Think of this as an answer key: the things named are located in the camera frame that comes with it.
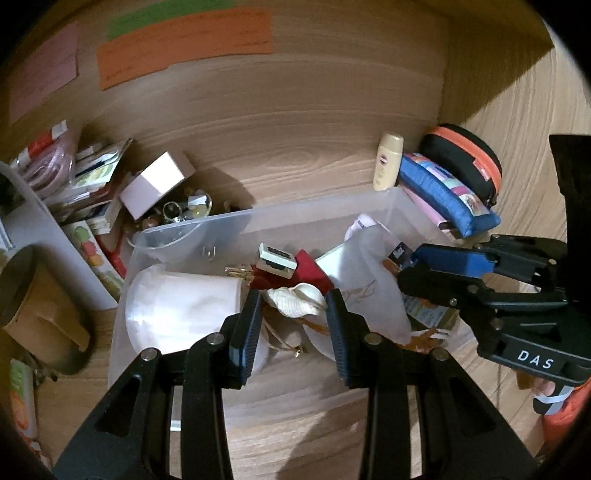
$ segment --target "wooden surface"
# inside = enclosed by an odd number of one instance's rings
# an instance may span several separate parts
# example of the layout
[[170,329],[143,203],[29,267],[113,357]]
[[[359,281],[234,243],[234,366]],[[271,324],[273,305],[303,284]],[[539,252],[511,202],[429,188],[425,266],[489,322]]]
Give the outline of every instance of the wooden surface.
[[95,49],[108,21],[147,3],[81,0],[54,26],[80,24],[79,77],[12,127],[2,88],[3,154],[65,117],[89,141],[136,138],[130,167],[181,149],[214,200],[247,206],[368,186],[382,132],[416,146],[439,114],[447,21],[409,0],[239,0],[272,10],[273,55],[186,62],[99,91]]
[[[82,421],[106,392],[115,312],[95,316],[96,350],[79,374],[46,381],[37,389],[40,443],[56,460]],[[515,374],[477,356],[471,343],[455,358],[483,389],[533,454],[543,443],[531,394],[517,388]],[[356,479],[365,431],[365,400],[298,420],[228,431],[237,479]],[[414,422],[413,471],[419,473],[418,424]],[[180,434],[171,434],[171,474],[180,477]]]
[[[547,135],[591,132],[586,92],[568,55],[551,48],[535,17],[520,23],[521,14],[529,15],[520,2],[478,2],[474,10],[464,0],[421,1],[434,9],[409,0],[241,0],[273,9],[275,54],[188,62],[100,92],[95,48],[106,40],[107,22],[150,1],[60,0],[3,69],[2,81],[72,20],[81,25],[80,76],[12,127],[4,84],[1,151],[10,158],[68,118],[87,125],[88,141],[135,137],[125,160],[130,167],[181,148],[196,166],[198,185],[217,199],[251,205],[367,187],[382,131],[402,133],[411,150],[437,119],[452,121],[501,159],[499,231],[565,238]],[[513,17],[515,11],[521,13]],[[39,390],[41,442],[54,458],[106,390],[111,321],[97,318],[98,348],[87,369]],[[478,358],[474,345],[455,355],[537,451],[539,418],[514,374],[501,369],[497,389],[498,367]],[[357,402],[230,431],[236,477],[355,478],[364,412]],[[178,459],[175,435],[172,453]],[[177,460],[172,472],[178,474]]]
[[501,27],[502,31],[519,32],[552,42],[542,19],[524,0],[417,0],[454,19],[455,25],[483,24]]

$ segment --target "white box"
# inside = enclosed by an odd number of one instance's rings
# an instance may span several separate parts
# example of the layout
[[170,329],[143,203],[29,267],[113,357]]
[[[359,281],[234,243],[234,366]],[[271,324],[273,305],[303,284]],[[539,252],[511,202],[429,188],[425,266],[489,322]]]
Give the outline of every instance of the white box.
[[119,198],[134,220],[145,214],[170,190],[195,173],[182,152],[165,152],[134,178]]

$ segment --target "cardboard box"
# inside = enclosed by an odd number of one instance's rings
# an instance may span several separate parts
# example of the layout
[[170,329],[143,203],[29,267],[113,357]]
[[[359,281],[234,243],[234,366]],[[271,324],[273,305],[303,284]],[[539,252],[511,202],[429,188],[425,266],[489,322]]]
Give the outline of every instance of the cardboard box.
[[127,185],[121,192],[121,201],[137,220],[193,173],[195,168],[184,153],[165,152]]

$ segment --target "orange paper note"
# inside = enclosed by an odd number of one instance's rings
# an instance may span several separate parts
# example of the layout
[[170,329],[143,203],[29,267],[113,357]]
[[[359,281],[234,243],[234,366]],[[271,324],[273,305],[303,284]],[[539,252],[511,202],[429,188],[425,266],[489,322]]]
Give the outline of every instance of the orange paper note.
[[96,51],[106,90],[182,61],[272,53],[271,13],[231,8],[172,18],[121,35]]

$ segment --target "red fabric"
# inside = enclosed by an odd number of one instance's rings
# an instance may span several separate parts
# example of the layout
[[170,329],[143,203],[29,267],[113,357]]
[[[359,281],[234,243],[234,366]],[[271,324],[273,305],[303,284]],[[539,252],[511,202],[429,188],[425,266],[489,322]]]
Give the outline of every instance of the red fabric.
[[279,275],[265,272],[253,265],[252,272],[255,278],[252,280],[251,288],[255,290],[269,290],[270,288],[295,287],[298,283],[309,283],[318,288],[322,292],[322,295],[326,295],[329,290],[335,287],[326,273],[308,255],[308,252],[300,250],[295,256],[295,260],[297,261],[297,268],[291,278],[283,278]]
[[552,451],[564,439],[590,395],[591,379],[574,389],[558,413],[542,417],[545,448]]

